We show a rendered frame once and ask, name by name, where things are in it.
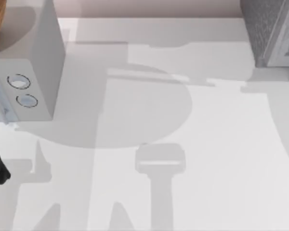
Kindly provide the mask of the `grey cabinet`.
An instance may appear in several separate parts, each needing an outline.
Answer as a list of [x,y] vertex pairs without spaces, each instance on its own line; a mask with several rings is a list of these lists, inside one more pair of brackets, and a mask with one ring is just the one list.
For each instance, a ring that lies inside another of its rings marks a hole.
[[240,0],[256,67],[289,67],[289,0]]

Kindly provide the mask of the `pale microwave oven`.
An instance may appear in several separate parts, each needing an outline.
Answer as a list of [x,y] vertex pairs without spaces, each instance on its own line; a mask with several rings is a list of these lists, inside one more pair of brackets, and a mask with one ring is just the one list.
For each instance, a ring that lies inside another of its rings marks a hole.
[[[52,120],[65,55],[53,0],[7,0],[0,28],[0,122]],[[15,74],[29,78],[31,86],[10,86],[7,76]],[[38,105],[19,105],[16,97],[24,94]]]

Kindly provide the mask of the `round microwave knob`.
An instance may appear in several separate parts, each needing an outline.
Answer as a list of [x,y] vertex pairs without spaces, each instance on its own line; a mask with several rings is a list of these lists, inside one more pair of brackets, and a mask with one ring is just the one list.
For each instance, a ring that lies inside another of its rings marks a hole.
[[7,76],[7,82],[15,89],[24,90],[31,86],[29,78],[22,74]]
[[38,99],[30,94],[19,95],[16,97],[16,101],[26,108],[33,108],[38,105]]

